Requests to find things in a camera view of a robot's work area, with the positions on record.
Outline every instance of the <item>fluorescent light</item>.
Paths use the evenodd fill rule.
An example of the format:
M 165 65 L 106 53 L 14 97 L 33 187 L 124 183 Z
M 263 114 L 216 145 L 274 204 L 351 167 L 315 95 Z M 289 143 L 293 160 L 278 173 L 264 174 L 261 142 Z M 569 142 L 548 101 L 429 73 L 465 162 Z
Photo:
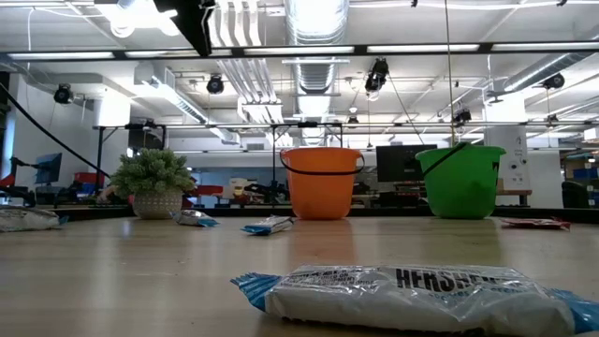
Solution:
M 179 13 L 177 12 L 177 9 L 169 9 L 169 10 L 167 10 L 165 12 L 160 13 L 160 14 L 166 16 L 167 18 L 174 18 L 177 15 L 179 15 Z
M 477 44 L 452 44 L 449 45 L 451 51 L 477 51 Z M 447 52 L 446 44 L 436 45 L 404 45 L 404 46 L 368 46 L 366 52 L 383 53 L 383 52 Z
M 545 43 L 497 43 L 492 51 L 554 51 L 562 49 L 585 50 L 599 48 L 599 42 L 545 42 Z
M 329 59 L 329 60 L 318 60 L 318 59 L 293 59 L 281 61 L 283 65 L 347 65 L 349 59 Z
M 94 5 L 94 1 L 72 1 L 74 6 L 89 6 Z M 18 7 L 18 8 L 33 8 L 33 7 L 66 7 L 63 1 L 2 1 L 0 7 Z
M 231 56 L 233 53 L 228 49 L 213 49 L 210 56 Z
M 124 54 L 131 58 L 153 57 L 198 57 L 197 51 L 125 51 Z
M 365 124 L 360 124 L 360 123 L 343 123 L 343 127 L 393 127 L 395 126 L 394 123 L 365 123 Z
M 28 52 L 9 53 L 8 56 L 16 61 L 33 60 L 62 60 L 62 59 L 113 59 L 111 51 L 81 51 L 81 52 Z
M 354 52 L 352 46 L 320 46 L 320 47 L 276 47 L 276 48 L 249 48 L 243 51 L 246 55 L 293 55 L 293 54 L 350 54 Z
M 270 125 L 254 125 L 254 124 L 240 124 L 240 125 L 217 125 L 218 128 L 270 128 Z

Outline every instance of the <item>candy wrapper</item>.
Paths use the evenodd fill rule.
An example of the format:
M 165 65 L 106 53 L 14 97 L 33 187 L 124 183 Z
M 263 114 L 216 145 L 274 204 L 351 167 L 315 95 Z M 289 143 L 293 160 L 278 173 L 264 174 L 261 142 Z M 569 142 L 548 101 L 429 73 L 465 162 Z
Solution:
M 290 216 L 271 216 L 260 222 L 243 227 L 241 230 L 255 235 L 270 235 L 278 231 L 290 228 L 293 220 Z
M 563 337 L 599 330 L 599 303 L 496 267 L 304 266 L 231 280 L 263 312 L 451 335 Z
M 566 229 L 570 230 L 571 224 L 560 219 L 500 219 L 506 227 L 532 228 L 532 229 Z
M 200 211 L 185 210 L 171 212 L 170 216 L 177 224 L 184 226 L 214 227 L 218 225 L 216 220 Z
M 26 230 L 57 229 L 67 217 L 59 218 L 53 212 L 21 206 L 0 206 L 0 233 Z

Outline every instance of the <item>table surface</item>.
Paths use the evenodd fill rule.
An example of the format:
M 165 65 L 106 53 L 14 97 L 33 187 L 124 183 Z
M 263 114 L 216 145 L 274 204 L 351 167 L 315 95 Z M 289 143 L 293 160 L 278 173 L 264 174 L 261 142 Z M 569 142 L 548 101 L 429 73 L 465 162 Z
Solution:
M 228 281 L 301 264 L 509 266 L 543 286 L 599 300 L 599 226 L 567 232 L 394 217 L 298 221 L 270 237 L 239 231 L 255 220 L 196 228 L 125 218 L 0 234 L 1 335 L 399 335 L 269 317 Z

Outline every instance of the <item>green bucket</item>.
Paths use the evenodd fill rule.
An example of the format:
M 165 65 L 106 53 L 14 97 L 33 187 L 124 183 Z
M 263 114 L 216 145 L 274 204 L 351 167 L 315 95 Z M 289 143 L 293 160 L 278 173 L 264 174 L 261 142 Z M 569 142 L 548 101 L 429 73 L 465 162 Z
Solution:
M 499 159 L 496 146 L 460 143 L 416 155 L 424 172 L 429 206 L 443 218 L 482 219 L 495 209 Z

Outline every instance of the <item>box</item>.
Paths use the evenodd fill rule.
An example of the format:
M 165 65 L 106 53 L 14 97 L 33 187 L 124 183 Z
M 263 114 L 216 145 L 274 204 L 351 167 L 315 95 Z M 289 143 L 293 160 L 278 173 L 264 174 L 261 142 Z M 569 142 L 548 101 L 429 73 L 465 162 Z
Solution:
M 73 181 L 80 183 L 95 183 L 95 173 L 90 172 L 79 172 L 75 173 Z M 104 174 L 100 173 L 100 186 L 104 185 Z

